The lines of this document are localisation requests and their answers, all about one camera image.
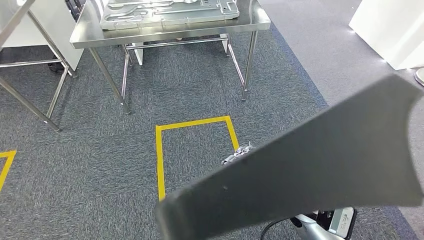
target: blue carpet edge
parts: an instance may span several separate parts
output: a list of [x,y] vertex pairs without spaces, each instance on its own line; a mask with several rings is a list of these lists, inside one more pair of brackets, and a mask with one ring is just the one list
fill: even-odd
[[[271,22],[270,30],[277,44],[280,46],[281,50],[286,54],[287,59],[289,60],[289,63],[294,68],[296,73],[300,76],[300,79],[302,79],[308,91],[310,92],[312,97],[315,99],[316,104],[321,108],[328,107],[329,105],[324,99],[323,95],[318,90],[317,86],[312,81],[311,77],[306,72],[302,64],[299,62],[295,53],[290,48],[289,44],[287,44],[286,40],[284,39],[280,31],[278,31],[277,27],[275,26],[273,22]],[[419,240],[417,237],[417,234],[412,229],[411,225],[405,219],[404,215],[402,214],[402,212],[399,210],[398,207],[383,206],[382,210],[384,214],[386,215],[386,217],[392,223],[394,229],[396,230],[399,237],[401,237],[401,239]]]

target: gray floor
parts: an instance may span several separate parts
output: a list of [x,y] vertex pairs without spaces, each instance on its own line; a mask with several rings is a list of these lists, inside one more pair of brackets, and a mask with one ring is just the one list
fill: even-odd
[[[249,34],[237,34],[233,41],[244,66]],[[53,114],[63,128],[60,133],[0,89],[0,150],[17,149],[0,193],[1,239],[158,239],[152,214],[158,201],[155,125],[230,115],[238,141],[259,144],[325,107],[302,66],[283,45],[274,26],[259,34],[246,102],[240,101],[236,71],[220,43],[148,49],[143,67],[130,67],[128,75],[132,115],[123,114],[85,52],[79,78],[65,82]],[[20,60],[25,51],[5,49],[0,59]],[[119,80],[122,50],[99,51],[112,77]],[[42,47],[33,52],[50,58],[47,53]],[[59,77],[45,66],[2,69],[1,76],[42,109],[49,106]],[[167,130],[163,133],[166,191],[213,170],[231,151],[222,123]],[[354,239],[401,239],[385,211],[359,209]],[[263,227],[217,239],[256,240]],[[274,240],[299,239],[287,222],[268,234]]]
[[[394,71],[348,24],[361,0],[260,0],[266,12],[315,83],[333,105],[391,73],[418,84],[413,71]],[[415,168],[424,186],[424,99],[412,111],[409,139]],[[424,240],[424,206],[401,207]]]

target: dark gray panel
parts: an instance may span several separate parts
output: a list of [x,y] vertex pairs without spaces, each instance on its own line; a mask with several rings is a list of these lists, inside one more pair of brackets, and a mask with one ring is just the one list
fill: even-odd
[[167,195],[156,210],[164,238],[205,239],[316,209],[420,205],[407,124],[421,95],[387,77]]

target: white wall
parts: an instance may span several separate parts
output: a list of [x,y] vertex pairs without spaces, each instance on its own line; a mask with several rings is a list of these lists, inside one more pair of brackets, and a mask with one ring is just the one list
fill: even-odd
[[363,0],[349,26],[395,70],[424,66],[423,0]]

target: yellow tape square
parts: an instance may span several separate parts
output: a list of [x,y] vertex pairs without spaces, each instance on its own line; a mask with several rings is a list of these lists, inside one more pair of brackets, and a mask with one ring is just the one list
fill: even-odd
[[3,184],[5,183],[6,176],[8,175],[9,169],[11,168],[15,154],[16,154],[16,150],[0,152],[0,159],[6,158],[6,162],[0,174],[0,192],[2,191]]
[[156,125],[157,191],[159,194],[159,200],[162,200],[165,197],[165,172],[164,153],[162,149],[162,131],[203,124],[212,124],[217,122],[226,123],[229,132],[229,137],[231,138],[232,146],[234,150],[237,150],[239,148],[239,142],[237,141],[236,132],[234,131],[233,123],[231,122],[230,116],[219,116],[201,120],[172,123],[168,125]]

